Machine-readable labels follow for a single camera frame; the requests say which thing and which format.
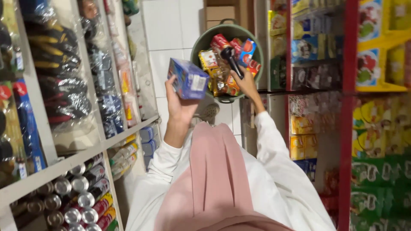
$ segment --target barcode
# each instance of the barcode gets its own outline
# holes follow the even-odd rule
[[[192,83],[191,83],[191,90],[192,91],[201,91],[204,90],[206,85],[206,78],[200,77],[199,75],[192,75]]]

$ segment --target white sleeve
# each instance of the white sleeve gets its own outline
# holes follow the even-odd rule
[[[170,187],[173,171],[177,167],[182,148],[174,148],[162,142],[154,152],[148,165],[148,172],[136,179],[133,200],[127,220],[126,231],[141,230],[141,225],[151,217],[152,211],[158,210],[159,200]]]
[[[284,139],[268,112],[259,113],[255,123],[258,133],[257,159],[281,189],[279,192],[289,205],[289,212],[301,213],[302,217],[305,217],[305,213],[316,213],[329,230],[335,230],[313,184],[304,171],[290,159]],[[300,206],[290,207],[295,203]]]

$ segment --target white long-sleeve top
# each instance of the white long-sleeve top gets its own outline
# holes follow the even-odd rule
[[[247,170],[254,211],[296,231],[334,231],[334,225],[318,193],[289,151],[267,112],[256,116],[257,158],[241,149]],[[170,185],[190,165],[192,131],[182,148],[162,142],[148,165],[148,173],[136,180],[126,231],[152,231]]]

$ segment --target white shelf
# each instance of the white shelf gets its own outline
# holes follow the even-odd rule
[[[97,155],[98,153],[101,153],[109,149],[114,144],[122,141],[131,134],[138,132],[141,128],[149,125],[158,118],[158,115],[153,116],[150,119],[143,121],[134,127],[129,128],[127,131],[118,134],[115,137],[112,137],[86,150],[78,152],[77,154],[63,161],[60,161],[59,163],[56,163],[55,165],[49,166],[38,173],[30,175],[26,179],[19,180],[5,188],[0,189],[0,208],[9,206],[9,204],[13,201],[23,197],[27,193],[62,175],[66,171],[74,168],[82,162],[85,162],[86,160]]]

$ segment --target pink fabric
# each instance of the pink fabric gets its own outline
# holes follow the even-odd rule
[[[154,231],[291,231],[253,210],[244,159],[226,124],[198,124],[190,167],[171,185]]]

